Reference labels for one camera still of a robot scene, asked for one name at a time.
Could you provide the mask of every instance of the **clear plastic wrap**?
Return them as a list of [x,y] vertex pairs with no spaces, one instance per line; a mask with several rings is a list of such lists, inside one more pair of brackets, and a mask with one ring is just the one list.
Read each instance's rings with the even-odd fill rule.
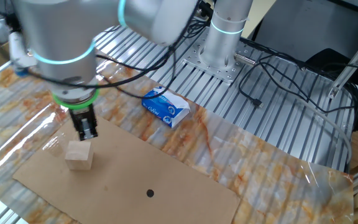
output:
[[[112,81],[134,75],[106,62],[99,72]],[[144,77],[124,88],[144,95],[157,85]],[[173,129],[115,88],[102,89],[94,104],[98,116],[238,194],[232,223],[352,223],[351,176],[294,158],[188,102],[190,114]],[[51,136],[68,119],[44,82],[18,78],[10,68],[0,73],[0,201],[29,223],[74,222],[12,179],[36,150],[59,144],[50,153],[63,153],[73,136]]]

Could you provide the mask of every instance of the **power cord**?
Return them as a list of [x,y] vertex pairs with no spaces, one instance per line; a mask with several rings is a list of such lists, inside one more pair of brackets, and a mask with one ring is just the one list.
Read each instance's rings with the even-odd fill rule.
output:
[[117,31],[120,28],[121,28],[121,25],[118,25],[118,26],[116,26],[116,28],[113,28],[113,29],[107,30],[107,31],[103,31],[103,32],[105,32],[105,33],[114,32],[114,31]]
[[[176,62],[177,62],[177,55],[176,55],[176,52],[174,52],[174,53],[173,53],[173,67],[172,67],[171,80],[170,80],[170,82],[168,83],[168,85],[165,87],[165,89],[164,89],[163,91],[161,91],[159,94],[156,94],[156,95],[154,95],[154,96],[138,96],[138,95],[135,95],[135,94],[133,94],[133,93],[129,93],[128,91],[123,90],[123,89],[120,88],[119,86],[117,86],[116,88],[117,88],[119,91],[121,91],[121,92],[123,92],[123,93],[125,93],[125,94],[127,94],[127,95],[129,95],[129,96],[131,96],[131,97],[138,98],[138,99],[141,99],[141,100],[151,100],[151,99],[154,99],[154,98],[158,98],[158,97],[162,96],[165,92],[168,91],[168,89],[169,89],[170,86],[172,85],[173,81],[175,80],[175,78],[176,78],[176,76],[175,76],[175,74],[176,74]],[[104,80],[104,81],[106,81],[106,82],[108,82],[108,83],[111,83],[110,80],[109,80],[107,77],[105,77],[104,75],[102,75],[102,77],[103,77],[103,80]]]
[[193,20],[191,20],[189,28],[187,29],[187,35],[185,35],[184,38],[190,39],[190,38],[196,37],[207,26],[209,26],[209,22],[201,21],[199,19],[194,18]]
[[357,68],[358,69],[358,65],[353,65],[353,64],[346,64],[346,63],[327,63],[326,65],[324,65],[323,67],[321,67],[322,70],[325,70],[326,67],[328,66],[342,66],[342,67],[352,67],[352,68]]

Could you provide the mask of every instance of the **metal frame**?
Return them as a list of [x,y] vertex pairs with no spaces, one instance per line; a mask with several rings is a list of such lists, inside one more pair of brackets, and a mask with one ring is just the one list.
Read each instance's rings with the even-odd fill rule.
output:
[[[358,51],[355,54],[355,56],[352,58],[352,60],[349,62],[349,64],[358,65]],[[339,92],[339,90],[346,84],[346,82],[351,78],[351,76],[353,75],[353,73],[356,70],[357,70],[357,68],[346,67],[342,71],[340,76],[338,76],[338,78],[335,80],[335,82],[331,86],[330,91],[328,93],[328,96],[331,99],[334,99],[336,97],[336,95]]]

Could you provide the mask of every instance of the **robotic arm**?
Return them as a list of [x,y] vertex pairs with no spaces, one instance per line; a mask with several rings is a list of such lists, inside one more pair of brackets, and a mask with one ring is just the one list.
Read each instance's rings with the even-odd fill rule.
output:
[[[159,45],[179,38],[198,0],[13,0],[34,57],[20,32],[10,37],[11,60],[37,63],[43,76],[72,84],[97,84],[93,38],[114,25],[128,26]],[[98,90],[49,83],[57,103],[70,110],[81,140],[98,136],[92,102]]]

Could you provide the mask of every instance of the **tissue box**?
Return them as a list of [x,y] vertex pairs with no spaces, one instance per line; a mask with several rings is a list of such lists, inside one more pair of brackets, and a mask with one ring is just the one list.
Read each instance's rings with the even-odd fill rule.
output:
[[[145,96],[155,96],[163,90],[162,86],[156,87]],[[142,100],[142,105],[171,128],[174,128],[190,112],[187,101],[169,91],[157,98]]]

